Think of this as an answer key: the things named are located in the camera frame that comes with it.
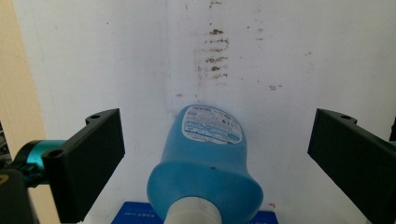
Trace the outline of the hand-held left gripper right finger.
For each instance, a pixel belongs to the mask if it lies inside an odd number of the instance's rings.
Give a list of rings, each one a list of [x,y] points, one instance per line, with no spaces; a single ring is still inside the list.
[[[372,224],[396,223],[396,142],[369,133],[350,116],[319,108],[308,155]]]

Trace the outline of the blue box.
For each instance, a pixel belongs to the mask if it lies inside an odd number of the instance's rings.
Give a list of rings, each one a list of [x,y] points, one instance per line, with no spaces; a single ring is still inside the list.
[[[163,224],[149,203],[125,202],[110,224]],[[259,211],[248,224],[279,224],[276,214]]]

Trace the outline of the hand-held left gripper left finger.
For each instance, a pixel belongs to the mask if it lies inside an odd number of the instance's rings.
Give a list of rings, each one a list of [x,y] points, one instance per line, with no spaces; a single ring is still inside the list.
[[[87,117],[85,127],[42,154],[62,223],[78,223],[87,216],[124,154],[117,108]]]

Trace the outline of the blue detergent bottle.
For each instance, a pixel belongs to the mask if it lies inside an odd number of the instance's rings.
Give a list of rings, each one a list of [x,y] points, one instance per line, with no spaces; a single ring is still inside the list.
[[[207,105],[183,108],[152,170],[148,200],[164,224],[248,224],[262,205],[239,122]]]

